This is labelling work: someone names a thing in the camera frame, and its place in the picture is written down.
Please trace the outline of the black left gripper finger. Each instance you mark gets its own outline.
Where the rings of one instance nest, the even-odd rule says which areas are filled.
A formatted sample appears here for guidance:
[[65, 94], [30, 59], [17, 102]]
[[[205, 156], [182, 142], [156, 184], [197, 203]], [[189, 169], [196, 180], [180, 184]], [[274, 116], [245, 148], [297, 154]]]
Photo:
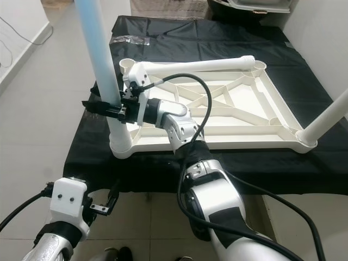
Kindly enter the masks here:
[[114, 207], [115, 202], [119, 199], [119, 187], [120, 187], [120, 179], [116, 179], [114, 184], [109, 189], [108, 198], [107, 198], [107, 207]]

